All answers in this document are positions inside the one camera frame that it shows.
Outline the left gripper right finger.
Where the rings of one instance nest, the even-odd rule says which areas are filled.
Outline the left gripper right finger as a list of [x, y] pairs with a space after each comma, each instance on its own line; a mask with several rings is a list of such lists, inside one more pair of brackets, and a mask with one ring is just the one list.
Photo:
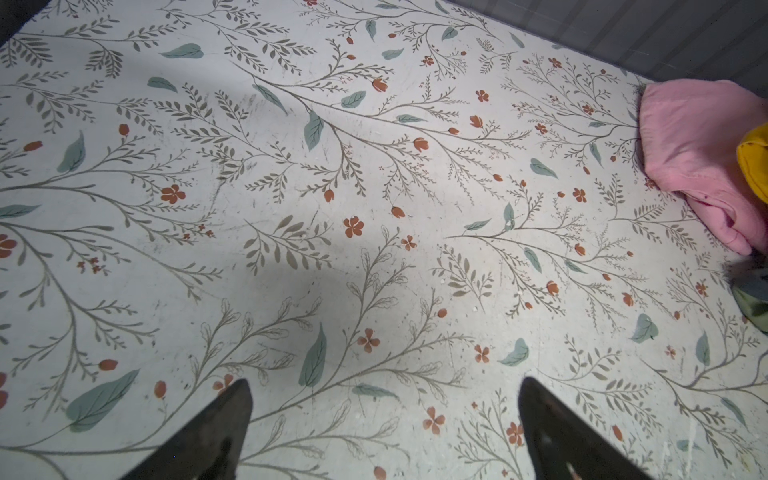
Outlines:
[[518, 410], [537, 479], [650, 479], [533, 377]]

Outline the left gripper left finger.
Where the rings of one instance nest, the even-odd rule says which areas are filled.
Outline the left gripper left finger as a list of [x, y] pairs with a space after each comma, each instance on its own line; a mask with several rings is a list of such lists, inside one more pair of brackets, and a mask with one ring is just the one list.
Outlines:
[[252, 409], [248, 381], [233, 382], [123, 479], [235, 479]]

